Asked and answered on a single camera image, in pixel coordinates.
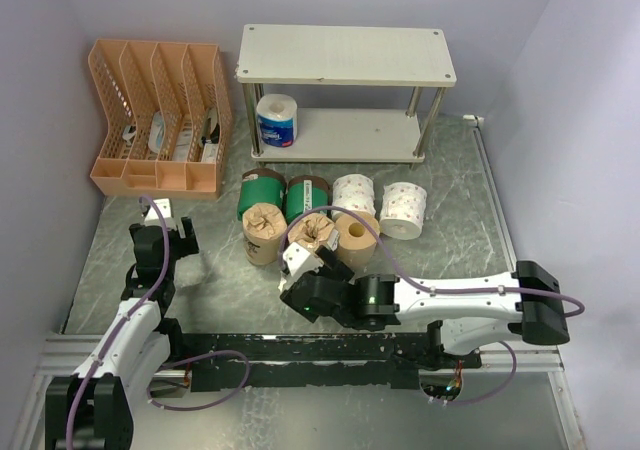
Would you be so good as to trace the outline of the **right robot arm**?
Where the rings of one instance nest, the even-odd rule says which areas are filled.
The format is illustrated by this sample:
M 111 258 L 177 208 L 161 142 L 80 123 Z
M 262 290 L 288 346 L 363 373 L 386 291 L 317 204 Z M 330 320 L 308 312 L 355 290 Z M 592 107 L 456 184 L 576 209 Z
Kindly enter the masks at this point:
M 329 317 L 369 332 L 415 323 L 436 333 L 424 344 L 435 367 L 494 342 L 557 346 L 570 340 L 559 283 L 534 261 L 517 262 L 512 273 L 412 282 L 393 274 L 357 278 L 325 247 L 313 253 L 294 243 L 281 263 L 280 298 L 306 320 Z

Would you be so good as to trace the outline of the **bare tan paper roll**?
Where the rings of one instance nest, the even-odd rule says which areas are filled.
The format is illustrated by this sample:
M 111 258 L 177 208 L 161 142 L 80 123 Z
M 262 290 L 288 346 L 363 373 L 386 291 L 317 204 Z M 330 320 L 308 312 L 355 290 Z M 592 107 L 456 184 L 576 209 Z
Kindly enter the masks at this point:
M 341 215 L 335 225 L 339 233 L 337 257 L 353 271 L 362 270 L 374 254 L 376 237 L 350 215 Z

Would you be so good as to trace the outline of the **plastic white blue roll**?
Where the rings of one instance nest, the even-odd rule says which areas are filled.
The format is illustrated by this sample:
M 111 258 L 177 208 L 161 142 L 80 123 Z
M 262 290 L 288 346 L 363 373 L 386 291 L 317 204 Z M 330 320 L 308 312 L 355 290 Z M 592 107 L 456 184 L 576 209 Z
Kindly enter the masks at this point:
M 266 94 L 257 105 L 257 123 L 264 144 L 286 148 L 297 136 L 297 102 L 285 94 Z

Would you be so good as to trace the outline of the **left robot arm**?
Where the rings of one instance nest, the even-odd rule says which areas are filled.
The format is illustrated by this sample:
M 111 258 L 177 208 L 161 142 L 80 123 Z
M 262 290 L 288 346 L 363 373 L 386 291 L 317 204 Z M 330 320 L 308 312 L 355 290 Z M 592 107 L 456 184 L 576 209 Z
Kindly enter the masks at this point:
M 84 362 L 47 388 L 47 449 L 130 448 L 134 409 L 155 373 L 178 367 L 187 355 L 180 325 L 166 312 L 177 262 L 199 252 L 193 223 L 176 219 L 167 198 L 140 200 L 148 210 L 129 228 L 135 261 L 116 315 Z

